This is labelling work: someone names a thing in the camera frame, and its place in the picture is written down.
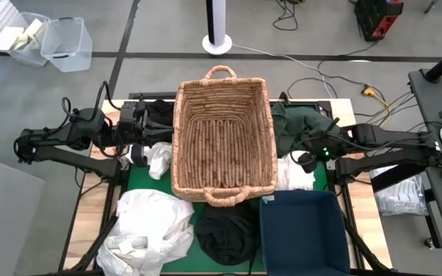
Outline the green table mat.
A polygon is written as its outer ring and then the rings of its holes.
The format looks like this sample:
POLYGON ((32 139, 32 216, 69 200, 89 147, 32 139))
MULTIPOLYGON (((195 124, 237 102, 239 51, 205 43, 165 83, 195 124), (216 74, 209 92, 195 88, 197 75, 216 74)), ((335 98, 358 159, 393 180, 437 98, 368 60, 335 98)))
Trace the green table mat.
MULTIPOLYGON (((305 107, 309 109, 316 110, 317 112, 323 112, 323 115, 328 117, 328 114, 323 110, 321 105, 317 102, 303 101, 301 103, 292 102, 291 105, 287 106, 286 109, 305 107)), ((319 163, 316 170, 314 171, 315 181, 313 184, 314 190, 326 190, 328 189, 326 169, 325 165, 319 163)), ((173 196, 171 189, 171 178, 170 170, 165 172, 160 180, 155 180, 149 176, 149 168, 147 167, 137 167, 135 165, 131 166, 130 175, 128 180, 127 190, 133 189, 156 189, 161 192, 165 192, 173 196)), ((259 211, 259 200, 251 199, 249 200, 251 207, 256 211, 259 211)), ((198 214, 205 207, 204 203, 193 203, 195 209, 194 215, 191 217, 190 223, 192 225, 196 224, 198 214)), ((188 276, 188 275, 242 275, 248 274, 249 271, 249 261, 243 262, 242 264, 234 266, 223 266, 216 263, 210 257, 208 257, 199 246, 199 242, 194 238, 192 245, 190 246, 187 256, 180 258, 176 261, 166 263, 162 267, 161 276, 188 276)), ((263 261, 262 248, 259 248, 257 256, 252 266, 252 275, 263 275, 266 274, 265 264, 263 261)))

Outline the black garment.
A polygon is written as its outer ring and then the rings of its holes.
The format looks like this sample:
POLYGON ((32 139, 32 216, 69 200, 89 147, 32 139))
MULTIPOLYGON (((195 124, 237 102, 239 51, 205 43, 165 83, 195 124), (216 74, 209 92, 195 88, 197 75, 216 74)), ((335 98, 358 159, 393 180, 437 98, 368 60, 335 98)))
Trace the black garment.
POLYGON ((206 205, 194 225, 200 249, 219 265, 253 266, 261 245, 259 214, 249 202, 206 205))

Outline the small white cloth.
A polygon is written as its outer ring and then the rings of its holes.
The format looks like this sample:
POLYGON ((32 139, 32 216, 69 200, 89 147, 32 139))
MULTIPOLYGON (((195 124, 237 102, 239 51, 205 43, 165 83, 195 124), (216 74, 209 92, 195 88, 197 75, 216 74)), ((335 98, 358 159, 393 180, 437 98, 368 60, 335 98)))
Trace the small white cloth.
MULTIPOLYGON (((156 143, 152 146, 144 146, 144 155, 147 157, 149 176, 160 180, 163 174, 170 168, 172 159, 172 145, 170 143, 156 143)), ((126 158, 130 163, 130 147, 126 158)))

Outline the green towel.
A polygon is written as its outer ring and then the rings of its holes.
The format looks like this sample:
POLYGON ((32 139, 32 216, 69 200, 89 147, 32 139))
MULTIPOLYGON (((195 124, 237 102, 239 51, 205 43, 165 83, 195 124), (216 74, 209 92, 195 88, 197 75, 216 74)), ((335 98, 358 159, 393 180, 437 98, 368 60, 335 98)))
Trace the green towel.
POLYGON ((320 131, 342 137, 341 128, 308 107, 287 107, 282 103, 274 103, 271 107, 275 133, 275 144, 278 158, 293 151, 311 152, 316 148, 310 136, 320 131))

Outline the cream paper boxes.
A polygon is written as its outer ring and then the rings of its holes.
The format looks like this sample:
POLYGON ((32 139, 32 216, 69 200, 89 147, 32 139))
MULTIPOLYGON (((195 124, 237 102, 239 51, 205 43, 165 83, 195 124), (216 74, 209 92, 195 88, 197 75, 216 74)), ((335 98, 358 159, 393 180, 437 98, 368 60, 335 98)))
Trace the cream paper boxes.
POLYGON ((36 40, 44 22, 35 19, 27 28, 4 27, 0 33, 0 52, 18 51, 36 40))

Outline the woven wicker basket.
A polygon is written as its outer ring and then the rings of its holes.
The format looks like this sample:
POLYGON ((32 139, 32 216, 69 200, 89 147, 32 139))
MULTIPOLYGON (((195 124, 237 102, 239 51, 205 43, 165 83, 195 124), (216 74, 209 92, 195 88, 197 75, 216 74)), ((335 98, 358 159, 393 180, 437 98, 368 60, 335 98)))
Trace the woven wicker basket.
POLYGON ((265 80, 218 65, 182 82, 170 172, 174 195, 188 202, 230 207, 273 193, 278 162, 265 80))

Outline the large white shirt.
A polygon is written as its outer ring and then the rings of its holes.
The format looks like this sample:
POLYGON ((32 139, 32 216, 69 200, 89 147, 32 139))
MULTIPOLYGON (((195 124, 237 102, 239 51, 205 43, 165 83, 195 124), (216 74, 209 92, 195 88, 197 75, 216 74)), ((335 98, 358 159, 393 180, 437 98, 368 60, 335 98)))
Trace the large white shirt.
POLYGON ((165 192, 125 192, 97 264, 105 276, 160 276, 164 264, 186 257, 194 240, 194 213, 192 203, 165 192))

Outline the black table frame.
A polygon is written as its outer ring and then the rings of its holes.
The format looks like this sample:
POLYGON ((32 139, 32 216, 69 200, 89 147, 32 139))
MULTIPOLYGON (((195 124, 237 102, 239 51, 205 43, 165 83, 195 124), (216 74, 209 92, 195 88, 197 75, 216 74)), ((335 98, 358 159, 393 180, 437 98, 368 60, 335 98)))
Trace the black table frame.
MULTIPOLYGON (((355 123, 355 114, 349 99, 290 99, 289 103, 314 104, 318 112, 330 117, 337 116, 341 127, 355 123)), ((87 174, 83 179, 59 271, 78 264, 116 207, 122 188, 112 187, 107 183, 99 184, 98 181, 99 178, 92 174, 87 174)), ((337 188, 336 191, 340 194, 339 205, 371 252, 383 265, 391 268, 383 226, 369 181, 369 174, 363 172, 358 181, 348 185, 344 191, 337 188)))

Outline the black cloth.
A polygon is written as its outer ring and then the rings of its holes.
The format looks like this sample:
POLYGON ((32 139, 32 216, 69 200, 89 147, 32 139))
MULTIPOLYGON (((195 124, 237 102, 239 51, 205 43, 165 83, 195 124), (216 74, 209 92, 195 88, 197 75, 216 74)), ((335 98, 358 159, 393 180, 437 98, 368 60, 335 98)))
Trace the black cloth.
POLYGON ((147 103, 147 118, 168 126, 173 126, 173 103, 155 100, 147 103))

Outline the navy fabric storage bin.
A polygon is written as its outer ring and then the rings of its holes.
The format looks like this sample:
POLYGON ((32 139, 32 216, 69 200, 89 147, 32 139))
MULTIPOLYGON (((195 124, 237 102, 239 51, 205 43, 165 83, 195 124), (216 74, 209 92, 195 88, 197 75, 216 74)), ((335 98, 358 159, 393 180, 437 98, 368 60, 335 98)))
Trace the navy fabric storage bin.
POLYGON ((334 193, 277 191, 259 206, 268 276, 349 276, 345 224, 334 193))

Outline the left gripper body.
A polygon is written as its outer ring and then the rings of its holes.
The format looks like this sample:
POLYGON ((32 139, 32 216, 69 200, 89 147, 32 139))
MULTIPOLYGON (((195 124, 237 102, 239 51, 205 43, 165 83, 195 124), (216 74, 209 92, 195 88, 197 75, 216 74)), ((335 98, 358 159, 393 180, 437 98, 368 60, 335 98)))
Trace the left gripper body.
POLYGON ((117 122, 117 135, 123 144, 148 145, 146 133, 147 103, 144 101, 125 101, 120 109, 117 122))

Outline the white knit garment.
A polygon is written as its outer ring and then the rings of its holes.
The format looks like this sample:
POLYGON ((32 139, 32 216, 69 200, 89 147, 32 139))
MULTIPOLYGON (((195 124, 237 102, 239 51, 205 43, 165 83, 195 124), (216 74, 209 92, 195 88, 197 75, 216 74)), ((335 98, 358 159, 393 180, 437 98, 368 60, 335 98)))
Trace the white knit garment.
POLYGON ((305 170, 295 163, 291 156, 295 159, 305 154, 306 151, 296 150, 290 152, 278 159, 278 182, 277 191, 282 190, 313 190, 315 181, 314 173, 306 173, 305 170))

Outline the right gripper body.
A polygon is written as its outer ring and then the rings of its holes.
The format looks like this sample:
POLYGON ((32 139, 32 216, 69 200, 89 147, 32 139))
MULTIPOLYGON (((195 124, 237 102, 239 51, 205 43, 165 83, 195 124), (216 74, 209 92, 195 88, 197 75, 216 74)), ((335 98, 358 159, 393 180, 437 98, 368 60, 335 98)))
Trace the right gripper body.
POLYGON ((329 160, 346 154, 346 133, 318 130, 308 136, 308 151, 321 160, 329 160))

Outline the red black portable box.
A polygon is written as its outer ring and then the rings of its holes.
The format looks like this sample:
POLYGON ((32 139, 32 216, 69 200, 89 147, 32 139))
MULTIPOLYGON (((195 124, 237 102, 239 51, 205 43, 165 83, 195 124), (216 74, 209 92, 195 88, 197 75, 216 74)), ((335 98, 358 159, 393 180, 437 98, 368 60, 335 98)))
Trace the red black portable box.
POLYGON ((380 41, 403 11, 402 0, 357 0, 354 12, 366 41, 380 41))

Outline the clear bag of white items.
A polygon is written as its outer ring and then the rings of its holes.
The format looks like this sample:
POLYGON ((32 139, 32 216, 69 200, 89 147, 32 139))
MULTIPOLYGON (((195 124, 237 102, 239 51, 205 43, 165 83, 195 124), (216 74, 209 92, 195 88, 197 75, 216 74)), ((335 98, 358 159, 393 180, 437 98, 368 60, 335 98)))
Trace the clear bag of white items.
POLYGON ((375 192, 374 197, 382 216, 428 215, 420 174, 375 192))

